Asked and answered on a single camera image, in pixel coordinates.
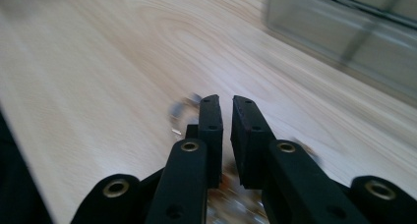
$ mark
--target light wood surface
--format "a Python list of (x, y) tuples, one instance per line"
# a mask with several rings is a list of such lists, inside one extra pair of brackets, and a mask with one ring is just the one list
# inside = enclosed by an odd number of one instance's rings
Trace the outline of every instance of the light wood surface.
[(270, 37), (265, 0), (0, 0), (0, 102), (57, 223), (101, 179), (164, 166), (169, 106), (232, 97), (328, 175), (391, 180), (417, 197), (417, 110)]

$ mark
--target round hole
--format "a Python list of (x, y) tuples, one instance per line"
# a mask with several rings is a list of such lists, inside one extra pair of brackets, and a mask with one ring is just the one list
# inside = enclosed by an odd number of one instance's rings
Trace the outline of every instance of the round hole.
[(107, 184), (103, 189), (106, 197), (118, 197), (129, 190), (129, 183), (125, 179), (116, 179)]
[(330, 216), (343, 220), (346, 218), (346, 213), (343, 211), (343, 209), (339, 206), (330, 205), (327, 207), (328, 213)]
[(292, 144), (289, 143), (280, 143), (278, 145), (278, 148), (282, 151), (282, 152), (294, 152), (295, 151), (295, 147)]
[(181, 149), (187, 152), (195, 151), (199, 148), (199, 145), (193, 142), (186, 142), (181, 145)]
[(166, 208), (166, 215), (171, 220), (179, 219), (184, 215), (183, 207), (181, 205), (172, 204)]
[(365, 184), (366, 190), (374, 196), (380, 197), (385, 200), (392, 200), (395, 199), (396, 194), (393, 190), (391, 190), (386, 185), (377, 182), (377, 181), (369, 181)]

